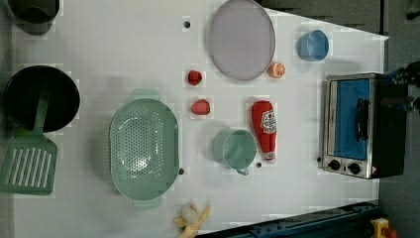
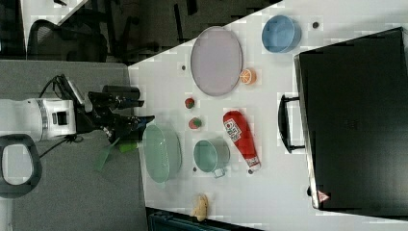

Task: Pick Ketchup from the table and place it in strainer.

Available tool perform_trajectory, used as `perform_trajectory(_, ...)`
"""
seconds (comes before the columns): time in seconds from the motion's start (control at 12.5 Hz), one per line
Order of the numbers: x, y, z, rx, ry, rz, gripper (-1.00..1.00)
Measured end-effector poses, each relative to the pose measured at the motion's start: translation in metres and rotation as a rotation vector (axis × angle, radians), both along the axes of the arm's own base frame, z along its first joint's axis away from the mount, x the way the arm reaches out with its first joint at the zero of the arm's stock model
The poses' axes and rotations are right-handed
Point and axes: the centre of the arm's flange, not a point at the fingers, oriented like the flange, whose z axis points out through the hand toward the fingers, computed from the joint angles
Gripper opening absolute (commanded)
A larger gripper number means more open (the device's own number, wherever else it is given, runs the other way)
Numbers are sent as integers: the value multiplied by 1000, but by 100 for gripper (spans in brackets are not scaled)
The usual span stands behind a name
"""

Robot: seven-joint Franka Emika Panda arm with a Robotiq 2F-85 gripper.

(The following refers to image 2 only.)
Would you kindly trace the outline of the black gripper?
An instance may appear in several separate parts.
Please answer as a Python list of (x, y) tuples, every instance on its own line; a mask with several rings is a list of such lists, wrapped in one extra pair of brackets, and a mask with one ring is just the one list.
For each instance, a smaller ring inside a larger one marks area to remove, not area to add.
[(115, 110), (142, 107), (144, 104), (143, 100), (126, 99), (122, 94), (90, 91), (88, 100), (88, 104), (75, 105), (77, 134), (101, 130), (113, 143), (131, 132), (143, 132), (147, 124), (155, 119), (153, 115), (125, 116), (115, 113)]

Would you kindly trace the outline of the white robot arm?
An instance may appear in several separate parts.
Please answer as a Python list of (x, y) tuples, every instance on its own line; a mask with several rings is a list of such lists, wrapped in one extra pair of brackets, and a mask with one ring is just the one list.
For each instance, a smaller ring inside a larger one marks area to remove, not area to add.
[(120, 115), (140, 107), (134, 93), (89, 92), (86, 98), (29, 98), (1, 101), (1, 196), (30, 193), (42, 176), (40, 141), (75, 141), (80, 134), (103, 131), (109, 142), (141, 135), (152, 115)]

